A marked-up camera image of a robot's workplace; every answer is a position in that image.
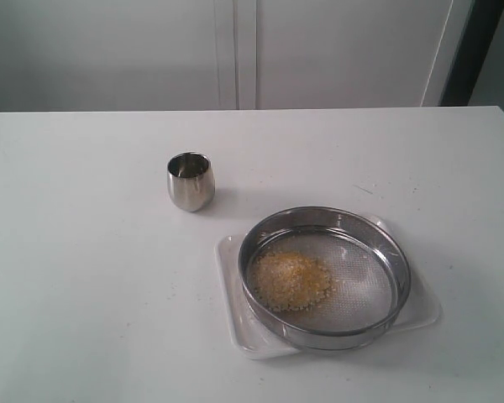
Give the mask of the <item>stainless steel cup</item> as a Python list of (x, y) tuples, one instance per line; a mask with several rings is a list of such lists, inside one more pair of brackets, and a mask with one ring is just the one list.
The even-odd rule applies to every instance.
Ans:
[(186, 152), (167, 164), (167, 189), (173, 204), (186, 212), (197, 212), (215, 196), (215, 180), (210, 159), (200, 153)]

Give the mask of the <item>yellow grain powder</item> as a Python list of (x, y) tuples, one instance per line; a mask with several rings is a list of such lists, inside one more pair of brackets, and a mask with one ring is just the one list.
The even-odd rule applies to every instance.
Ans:
[(298, 252), (275, 252), (259, 257), (249, 270), (256, 298), (273, 312), (307, 311), (332, 289), (328, 268), (319, 259)]

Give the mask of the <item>round stainless steel sieve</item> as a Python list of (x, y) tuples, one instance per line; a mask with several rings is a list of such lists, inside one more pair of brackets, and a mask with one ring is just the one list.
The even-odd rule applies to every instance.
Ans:
[(371, 220), (332, 207), (294, 207), (258, 222), (239, 248), (251, 312), (292, 346), (361, 348), (385, 335), (406, 305), (412, 269)]

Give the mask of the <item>white plastic tray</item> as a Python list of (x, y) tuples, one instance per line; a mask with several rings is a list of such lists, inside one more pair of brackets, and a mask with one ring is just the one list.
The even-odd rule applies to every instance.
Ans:
[[(434, 324), (442, 307), (386, 224), (331, 207), (294, 207), (215, 248), (228, 326), (250, 359), (300, 351), (338, 353), (386, 334)], [(329, 274), (323, 298), (297, 311), (272, 311), (250, 280), (267, 254), (315, 260)]]

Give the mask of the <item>white cabinet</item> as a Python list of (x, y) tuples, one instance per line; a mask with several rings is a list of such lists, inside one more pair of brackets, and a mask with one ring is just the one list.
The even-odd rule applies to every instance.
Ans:
[(470, 1), (0, 1), (0, 112), (436, 106)]

